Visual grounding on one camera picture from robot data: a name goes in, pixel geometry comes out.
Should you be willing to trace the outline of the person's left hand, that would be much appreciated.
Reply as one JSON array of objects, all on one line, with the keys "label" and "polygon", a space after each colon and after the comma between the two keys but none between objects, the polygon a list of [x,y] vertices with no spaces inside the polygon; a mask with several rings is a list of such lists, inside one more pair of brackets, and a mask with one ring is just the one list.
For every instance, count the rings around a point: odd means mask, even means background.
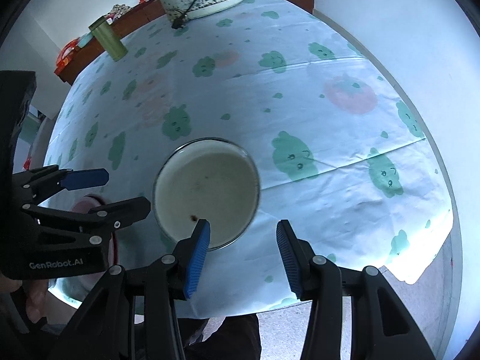
[{"label": "person's left hand", "polygon": [[32,280],[23,284],[21,280],[12,280],[1,275],[1,294],[13,293],[21,288],[27,291],[25,312],[30,322],[38,323],[45,316],[45,298],[49,288],[48,280]]}]

